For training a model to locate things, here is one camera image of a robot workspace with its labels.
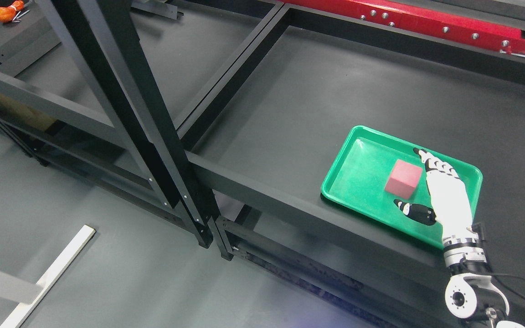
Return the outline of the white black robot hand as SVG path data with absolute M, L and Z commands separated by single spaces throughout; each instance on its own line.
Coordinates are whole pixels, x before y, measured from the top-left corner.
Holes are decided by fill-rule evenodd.
M 396 208 L 413 221 L 442 227 L 442 243 L 450 239 L 477 239 L 472 229 L 473 216 L 464 182 L 454 167 L 423 148 L 414 148 L 426 174 L 431 205 L 407 203 L 395 199 Z

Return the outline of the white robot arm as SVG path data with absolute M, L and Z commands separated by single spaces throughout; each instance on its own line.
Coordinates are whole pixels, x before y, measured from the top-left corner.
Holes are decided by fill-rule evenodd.
M 509 318 L 510 304 L 494 284 L 487 256 L 475 233 L 450 236 L 443 240 L 444 263 L 450 279 L 444 301 L 450 313 L 467 324 L 486 324 L 489 328 L 522 328 Z

